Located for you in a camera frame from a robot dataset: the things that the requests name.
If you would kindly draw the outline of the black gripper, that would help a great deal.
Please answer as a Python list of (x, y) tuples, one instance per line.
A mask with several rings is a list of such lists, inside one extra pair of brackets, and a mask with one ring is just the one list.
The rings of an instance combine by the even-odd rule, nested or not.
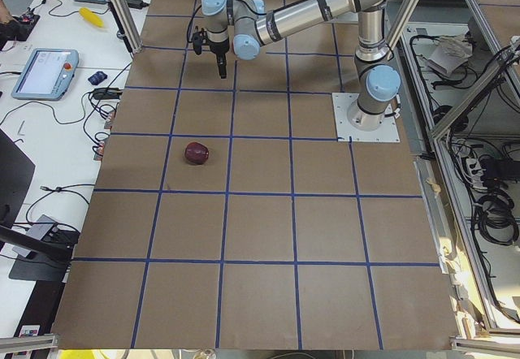
[(226, 66), (227, 66), (226, 54), (228, 52), (228, 41), (227, 40), (220, 41), (220, 42), (212, 41), (210, 43), (210, 51), (216, 57), (216, 62), (217, 62), (220, 78), (225, 79), (226, 78)]

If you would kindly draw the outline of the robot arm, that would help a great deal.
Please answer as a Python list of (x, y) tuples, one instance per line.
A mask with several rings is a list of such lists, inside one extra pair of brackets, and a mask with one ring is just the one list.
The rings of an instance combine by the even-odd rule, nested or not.
[(266, 10), (263, 0), (201, 0), (204, 26), (190, 41), (196, 54), (209, 48), (220, 77), (226, 78), (228, 51), (253, 60), (265, 45), (353, 12), (358, 17), (355, 65), (360, 92), (347, 110), (347, 120), (358, 130), (373, 132), (401, 86), (398, 72), (385, 60), (392, 52), (384, 33), (385, 7), (386, 0), (297, 0)]

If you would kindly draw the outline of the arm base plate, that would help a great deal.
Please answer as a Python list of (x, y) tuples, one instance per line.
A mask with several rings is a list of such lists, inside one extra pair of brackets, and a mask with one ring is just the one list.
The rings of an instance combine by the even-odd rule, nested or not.
[(364, 113), (358, 106), (357, 93), (332, 93), (336, 139), (340, 142), (399, 143), (397, 129), (399, 107), (387, 104), (380, 115)]

